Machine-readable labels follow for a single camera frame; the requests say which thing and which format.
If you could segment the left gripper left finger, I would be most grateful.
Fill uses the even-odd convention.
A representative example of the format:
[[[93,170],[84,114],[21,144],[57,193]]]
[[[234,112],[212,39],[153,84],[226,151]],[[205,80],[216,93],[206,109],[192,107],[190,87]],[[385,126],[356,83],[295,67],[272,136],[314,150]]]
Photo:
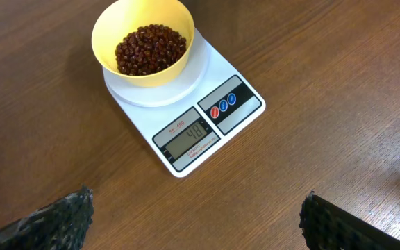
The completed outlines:
[[[93,192],[80,190],[0,228],[0,249],[81,249],[92,224]]]

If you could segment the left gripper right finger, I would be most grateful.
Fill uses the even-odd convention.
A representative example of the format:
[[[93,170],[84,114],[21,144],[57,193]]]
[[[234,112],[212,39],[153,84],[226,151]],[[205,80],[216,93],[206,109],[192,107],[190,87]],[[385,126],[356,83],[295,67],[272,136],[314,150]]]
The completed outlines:
[[[310,192],[299,228],[310,250],[400,250],[400,240]]]

